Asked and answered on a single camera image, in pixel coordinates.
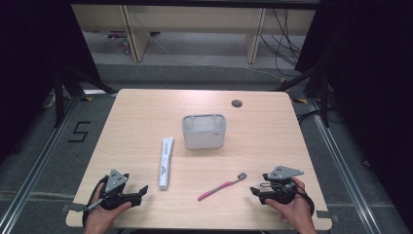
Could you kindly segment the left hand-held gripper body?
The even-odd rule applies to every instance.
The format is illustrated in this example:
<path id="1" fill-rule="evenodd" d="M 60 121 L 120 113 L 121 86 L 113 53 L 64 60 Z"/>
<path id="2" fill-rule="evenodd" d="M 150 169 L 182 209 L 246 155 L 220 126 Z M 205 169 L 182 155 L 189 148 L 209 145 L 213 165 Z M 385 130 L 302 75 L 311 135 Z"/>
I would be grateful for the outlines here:
<path id="1" fill-rule="evenodd" d="M 103 188 L 100 191 L 100 205 L 107 211 L 112 211 L 125 203 L 125 194 L 123 193 L 129 174 L 121 174 L 112 169 L 104 181 Z"/>

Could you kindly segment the small clutter under shelf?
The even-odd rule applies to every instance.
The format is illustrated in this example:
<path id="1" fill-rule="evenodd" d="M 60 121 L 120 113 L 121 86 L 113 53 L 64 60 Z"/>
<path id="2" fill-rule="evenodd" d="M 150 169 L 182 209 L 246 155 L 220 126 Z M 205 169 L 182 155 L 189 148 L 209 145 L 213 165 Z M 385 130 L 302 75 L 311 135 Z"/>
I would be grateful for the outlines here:
<path id="1" fill-rule="evenodd" d="M 128 54 L 130 52 L 130 43 L 128 35 L 125 31 L 109 31 L 106 33 L 106 37 L 111 40 L 116 40 L 122 43 L 124 47 L 124 53 Z"/>

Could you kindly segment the small white floor object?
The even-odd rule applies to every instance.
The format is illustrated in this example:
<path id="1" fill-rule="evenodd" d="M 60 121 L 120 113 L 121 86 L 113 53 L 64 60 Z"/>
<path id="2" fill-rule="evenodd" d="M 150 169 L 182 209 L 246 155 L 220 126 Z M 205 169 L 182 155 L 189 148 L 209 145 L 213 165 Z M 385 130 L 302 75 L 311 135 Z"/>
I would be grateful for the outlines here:
<path id="1" fill-rule="evenodd" d="M 45 109 L 50 108 L 54 105 L 55 102 L 56 102 L 56 94 L 55 93 L 50 93 L 50 94 L 48 94 L 48 96 L 44 100 L 44 102 L 42 104 L 42 107 L 45 108 Z"/>

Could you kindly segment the black metal stand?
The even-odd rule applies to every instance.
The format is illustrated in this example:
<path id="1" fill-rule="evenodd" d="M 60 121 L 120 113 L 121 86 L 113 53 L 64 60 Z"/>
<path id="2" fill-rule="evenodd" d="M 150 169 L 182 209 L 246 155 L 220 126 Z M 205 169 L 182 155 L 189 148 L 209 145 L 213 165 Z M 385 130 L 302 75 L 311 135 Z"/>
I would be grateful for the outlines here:
<path id="1" fill-rule="evenodd" d="M 308 71 L 302 73 L 298 77 L 289 82 L 283 83 L 280 87 L 275 89 L 275 92 L 284 92 L 293 86 L 308 80 L 304 94 L 306 97 L 313 97 L 319 94 L 320 97 L 320 118 L 326 128 L 328 124 L 328 77 L 326 71 L 319 65 L 315 65 Z"/>
<path id="2" fill-rule="evenodd" d="M 117 94 L 118 90 L 115 90 L 105 85 L 96 71 L 94 75 L 88 75 L 87 73 L 70 67 L 67 65 L 60 66 L 55 72 L 55 98 L 56 98 L 56 123 L 55 127 L 58 127 L 64 120 L 65 107 L 63 103 L 63 89 L 66 89 L 72 98 L 81 97 L 85 91 L 81 87 L 81 82 L 87 82 L 97 88 L 100 88 L 107 94 Z"/>

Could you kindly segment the pink toothbrush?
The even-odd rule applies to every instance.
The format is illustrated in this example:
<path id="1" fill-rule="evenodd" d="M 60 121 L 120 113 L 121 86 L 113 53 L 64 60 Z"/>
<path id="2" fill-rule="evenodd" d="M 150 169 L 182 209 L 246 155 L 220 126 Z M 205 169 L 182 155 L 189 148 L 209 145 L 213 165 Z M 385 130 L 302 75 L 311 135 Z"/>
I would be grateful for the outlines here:
<path id="1" fill-rule="evenodd" d="M 217 187 L 215 187 L 215 188 L 213 188 L 213 189 L 210 189 L 209 191 L 203 193 L 202 195 L 200 195 L 200 196 L 197 198 L 197 201 L 198 201 L 198 202 L 201 202 L 201 201 L 203 201 L 205 198 L 207 198 L 208 196 L 211 196 L 213 193 L 215 193 L 215 192 L 217 192 L 217 191 L 219 191 L 219 190 L 221 190 L 221 189 L 224 189 L 224 188 L 226 188 L 226 187 L 232 186 L 232 185 L 234 185 L 234 184 L 236 184 L 236 183 L 244 180 L 246 177 L 247 177 L 247 174 L 246 174 L 246 173 L 241 173 L 241 174 L 237 175 L 237 178 L 236 178 L 235 180 L 226 181 L 226 182 L 218 185 Z"/>

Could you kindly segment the person's left hand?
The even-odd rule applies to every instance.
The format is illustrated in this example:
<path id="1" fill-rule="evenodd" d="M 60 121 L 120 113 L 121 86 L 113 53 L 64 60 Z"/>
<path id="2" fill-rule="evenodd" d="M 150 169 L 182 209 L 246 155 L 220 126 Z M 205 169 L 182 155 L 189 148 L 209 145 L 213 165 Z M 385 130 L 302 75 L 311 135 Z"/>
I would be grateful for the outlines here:
<path id="1" fill-rule="evenodd" d="M 113 225 L 115 219 L 131 207 L 131 202 L 126 202 L 117 209 L 107 211 L 97 206 L 89 212 L 84 227 L 84 234 L 105 234 Z"/>

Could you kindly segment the grey plastic holder box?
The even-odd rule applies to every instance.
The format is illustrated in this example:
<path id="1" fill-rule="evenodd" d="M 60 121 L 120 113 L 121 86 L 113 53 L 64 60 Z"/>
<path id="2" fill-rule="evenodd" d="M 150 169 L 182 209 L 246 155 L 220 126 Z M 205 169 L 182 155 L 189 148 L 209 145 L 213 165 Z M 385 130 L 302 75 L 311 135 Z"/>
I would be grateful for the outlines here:
<path id="1" fill-rule="evenodd" d="M 188 149 L 219 148 L 224 144 L 227 122 L 221 114 L 187 115 L 181 127 Z"/>

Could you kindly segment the metal floor rail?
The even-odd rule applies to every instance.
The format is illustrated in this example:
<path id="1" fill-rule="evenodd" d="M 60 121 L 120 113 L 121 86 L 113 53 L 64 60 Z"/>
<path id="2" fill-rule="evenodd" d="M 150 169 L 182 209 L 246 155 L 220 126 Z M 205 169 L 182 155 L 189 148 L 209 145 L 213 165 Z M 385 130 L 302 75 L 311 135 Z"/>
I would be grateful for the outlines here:
<path id="1" fill-rule="evenodd" d="M 42 112 L 22 142 L 0 165 L 0 234 L 9 234 L 13 229 L 79 101 L 78 97 L 72 97 L 63 103 L 63 117 L 57 125 L 55 107 Z"/>
<path id="2" fill-rule="evenodd" d="M 382 234 L 377 220 L 372 213 L 366 199 L 364 198 L 353 174 L 351 173 L 335 138 L 333 137 L 328 122 L 321 119 L 319 115 L 315 116 L 315 121 L 319 128 L 320 134 L 326 144 L 330 156 L 338 170 L 340 177 L 349 193 L 349 196 L 355 206 L 357 214 L 367 234 Z"/>

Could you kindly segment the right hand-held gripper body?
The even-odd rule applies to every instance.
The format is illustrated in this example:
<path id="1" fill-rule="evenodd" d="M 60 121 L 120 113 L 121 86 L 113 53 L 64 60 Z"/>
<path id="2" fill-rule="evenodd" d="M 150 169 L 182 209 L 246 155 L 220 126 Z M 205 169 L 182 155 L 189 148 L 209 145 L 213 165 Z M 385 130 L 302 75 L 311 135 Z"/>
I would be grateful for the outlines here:
<path id="1" fill-rule="evenodd" d="M 266 181 L 261 183 L 262 187 L 270 187 L 271 200 L 287 205 L 292 202 L 298 192 L 297 184 L 292 180 L 295 176 L 301 176 L 304 172 L 285 166 L 276 166 L 269 174 L 277 178 L 276 181 Z"/>

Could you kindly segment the white toothpaste tube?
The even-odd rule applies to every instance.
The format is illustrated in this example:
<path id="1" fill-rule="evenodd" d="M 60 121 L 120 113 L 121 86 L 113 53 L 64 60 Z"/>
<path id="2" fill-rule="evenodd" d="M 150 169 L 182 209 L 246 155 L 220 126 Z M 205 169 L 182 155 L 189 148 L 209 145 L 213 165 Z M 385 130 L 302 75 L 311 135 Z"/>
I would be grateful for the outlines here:
<path id="1" fill-rule="evenodd" d="M 166 190 L 169 186 L 169 167 L 173 149 L 174 137 L 165 137 L 162 140 L 161 163 L 159 171 L 159 188 Z"/>

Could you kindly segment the person's right hand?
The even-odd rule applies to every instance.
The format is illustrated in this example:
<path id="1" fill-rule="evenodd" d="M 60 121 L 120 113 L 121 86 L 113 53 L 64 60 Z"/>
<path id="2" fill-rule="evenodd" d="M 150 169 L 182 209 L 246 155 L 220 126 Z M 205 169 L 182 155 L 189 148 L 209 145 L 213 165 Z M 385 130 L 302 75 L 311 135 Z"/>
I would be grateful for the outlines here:
<path id="1" fill-rule="evenodd" d="M 267 199 L 266 204 L 281 214 L 280 221 L 286 221 L 299 234 L 318 234 L 313 223 L 311 206 L 303 197 L 305 184 L 296 177 L 292 180 L 297 184 L 298 194 L 291 203 L 283 205 L 275 200 Z"/>

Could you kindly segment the light wooden shelf unit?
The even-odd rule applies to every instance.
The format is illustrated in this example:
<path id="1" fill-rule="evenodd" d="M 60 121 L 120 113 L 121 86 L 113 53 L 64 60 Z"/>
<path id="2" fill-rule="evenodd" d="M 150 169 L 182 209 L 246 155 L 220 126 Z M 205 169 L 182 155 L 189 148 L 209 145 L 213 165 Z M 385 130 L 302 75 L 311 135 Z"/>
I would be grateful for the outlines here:
<path id="1" fill-rule="evenodd" d="M 127 5 L 71 6 L 84 31 L 124 31 L 132 59 L 143 59 L 152 32 L 242 34 L 247 62 L 255 63 L 261 35 L 305 36 L 315 12 L 217 7 L 167 7 Z"/>

